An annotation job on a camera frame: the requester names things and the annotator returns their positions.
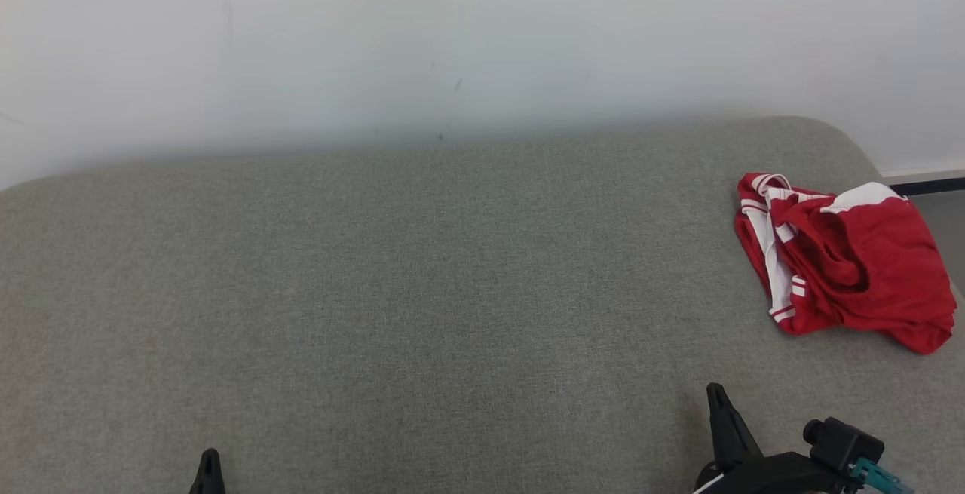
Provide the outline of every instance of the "white stripe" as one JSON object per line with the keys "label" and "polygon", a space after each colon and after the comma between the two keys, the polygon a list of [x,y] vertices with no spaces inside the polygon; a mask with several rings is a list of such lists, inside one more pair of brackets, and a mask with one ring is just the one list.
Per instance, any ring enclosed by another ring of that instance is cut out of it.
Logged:
{"label": "white stripe", "polygon": [[[768,185],[767,182],[770,181],[771,179],[777,179],[779,182],[781,182],[783,187],[775,187],[773,185]],[[768,174],[767,179],[762,179],[762,181],[758,183],[757,187],[755,187],[755,190],[758,191],[759,195],[764,195],[764,193],[769,191],[769,189],[785,189],[785,191],[787,192],[793,192],[790,189],[790,182],[787,181],[786,177],[784,177],[779,173]]]}
{"label": "white stripe", "polygon": [[750,199],[750,198],[748,198],[748,199],[743,199],[743,201],[740,201],[740,205],[750,205],[750,206],[754,206],[754,207],[759,207],[759,208],[761,208],[762,210],[767,211],[767,206],[766,206],[766,205],[764,205],[762,202],[752,201],[752,199]]}
{"label": "white stripe", "polygon": [[781,175],[781,174],[779,174],[779,173],[775,173],[775,174],[773,175],[773,177],[774,177],[774,179],[777,179],[778,181],[782,182],[783,185],[785,185],[785,189],[790,189],[790,181],[787,181],[787,178],[786,178],[786,177],[784,177],[783,175]]}
{"label": "white stripe", "polygon": [[777,240],[774,226],[768,212],[745,208],[748,222],[754,227],[754,237],[764,253],[764,267],[767,268],[767,285],[771,288],[771,308],[769,312],[781,311],[790,305],[790,277],[792,271],[785,261],[778,257]]}
{"label": "white stripe", "polygon": [[700,492],[707,490],[711,484],[717,483],[717,481],[721,479],[724,479],[724,474],[720,474],[719,476],[714,477],[714,479],[707,481],[707,483],[704,483],[702,487],[697,488],[697,490],[694,491],[694,494],[700,494]]}
{"label": "white stripe", "polygon": [[790,319],[792,318],[792,316],[794,316],[794,313],[795,313],[794,309],[787,309],[787,311],[783,313],[774,315],[774,322],[781,322],[783,321],[783,319]]}
{"label": "white stripe", "polygon": [[901,197],[892,189],[872,181],[857,189],[842,192],[831,205],[821,208],[821,213],[842,213],[859,205],[878,205],[888,198]]}
{"label": "white stripe", "polygon": [[787,199],[787,196],[796,195],[797,192],[791,189],[778,189],[777,187],[771,187],[767,190],[767,196],[769,198],[781,198],[782,201]]}
{"label": "white stripe", "polygon": [[806,195],[803,192],[797,194],[797,201],[812,201],[814,198],[830,198],[828,195]]}
{"label": "white stripe", "polygon": [[763,173],[761,175],[758,175],[757,177],[754,178],[754,181],[751,181],[751,188],[757,191],[758,186],[761,185],[762,182],[767,181],[767,179],[772,175],[774,174]]}
{"label": "white stripe", "polygon": [[783,223],[783,225],[778,226],[776,229],[774,229],[774,233],[776,233],[778,235],[778,238],[781,239],[781,243],[787,243],[790,240],[794,239],[794,236],[797,235],[794,232],[794,229],[792,229],[792,227],[787,222]]}

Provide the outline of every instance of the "black baseboard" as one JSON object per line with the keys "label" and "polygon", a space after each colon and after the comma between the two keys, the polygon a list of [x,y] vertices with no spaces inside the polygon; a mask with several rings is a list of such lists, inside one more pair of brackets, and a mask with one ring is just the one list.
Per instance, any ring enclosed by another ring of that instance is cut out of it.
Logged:
{"label": "black baseboard", "polygon": [[902,196],[931,195],[934,192],[965,191],[965,177],[955,179],[939,179],[937,181],[921,181],[919,183],[902,183],[892,185],[892,190]]}

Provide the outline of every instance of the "gray fabric surface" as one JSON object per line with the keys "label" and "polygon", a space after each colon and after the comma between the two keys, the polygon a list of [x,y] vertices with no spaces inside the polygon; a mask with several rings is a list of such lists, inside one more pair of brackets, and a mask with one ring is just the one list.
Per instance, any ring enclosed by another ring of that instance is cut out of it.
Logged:
{"label": "gray fabric surface", "polygon": [[104,170],[0,194],[0,484],[683,493],[704,386],[766,453],[835,416],[920,492],[965,483],[965,347],[794,339],[734,185],[878,178],[780,118],[666,133]]}

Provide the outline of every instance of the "gray floor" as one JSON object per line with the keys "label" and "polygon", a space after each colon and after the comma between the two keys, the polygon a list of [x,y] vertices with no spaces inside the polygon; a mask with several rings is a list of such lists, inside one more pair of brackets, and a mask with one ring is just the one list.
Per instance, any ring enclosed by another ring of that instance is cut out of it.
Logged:
{"label": "gray floor", "polygon": [[965,290],[965,191],[939,192],[937,195],[911,196],[924,216],[938,250],[945,260],[951,280]]}

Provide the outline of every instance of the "red cloth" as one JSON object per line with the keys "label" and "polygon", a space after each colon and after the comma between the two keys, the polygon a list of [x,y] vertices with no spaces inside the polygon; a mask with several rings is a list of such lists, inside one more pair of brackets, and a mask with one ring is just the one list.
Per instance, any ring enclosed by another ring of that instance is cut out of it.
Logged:
{"label": "red cloth", "polygon": [[951,282],[907,199],[878,183],[821,195],[763,173],[737,191],[734,226],[782,330],[877,330],[921,354],[951,337]]}

